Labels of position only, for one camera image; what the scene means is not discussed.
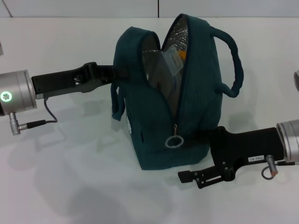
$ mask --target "green indicator light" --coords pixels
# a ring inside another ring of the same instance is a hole
[[[13,96],[10,92],[4,91],[1,93],[0,98],[4,102],[9,102],[13,98]]]

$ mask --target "white wall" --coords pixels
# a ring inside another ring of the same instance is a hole
[[[13,17],[157,17],[157,0],[5,0]]]
[[[0,17],[9,17],[9,14],[1,0],[0,0]]]
[[[160,0],[160,17],[298,17],[299,0]]]

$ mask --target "white table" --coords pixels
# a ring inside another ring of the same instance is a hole
[[[238,133],[299,118],[292,75],[299,68],[299,19],[209,18],[233,36],[245,79],[238,98],[224,97],[220,125]],[[173,19],[0,19],[0,73],[31,76],[112,64],[120,35],[130,26],[157,32]],[[228,47],[217,41],[222,78],[233,82]],[[49,119],[43,101],[18,114],[21,123]],[[0,118],[0,223],[3,224],[288,224],[298,223],[299,168],[243,167],[236,180],[198,189],[177,173],[213,165],[142,171],[126,125],[111,118],[110,85],[50,98],[58,124],[13,137]]]

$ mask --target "bag handle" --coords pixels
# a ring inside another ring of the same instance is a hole
[[[121,116],[125,111],[125,91],[120,87],[117,94],[117,83],[111,83],[111,100],[112,100],[112,117],[120,121]]]
[[[244,80],[244,72],[238,55],[238,47],[234,39],[222,30],[211,27],[211,36],[219,38],[228,45],[233,57],[235,67],[235,81],[233,83],[233,87],[230,89],[226,84],[219,83],[216,86],[216,91],[224,93],[229,97],[235,98],[239,95],[240,88],[242,87]]]

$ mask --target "zipper pull ring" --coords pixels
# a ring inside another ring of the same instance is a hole
[[[165,146],[167,148],[179,148],[183,145],[184,139],[182,136],[178,135],[178,126],[175,124],[174,125],[174,133],[173,136],[170,136],[166,141],[165,141]]]

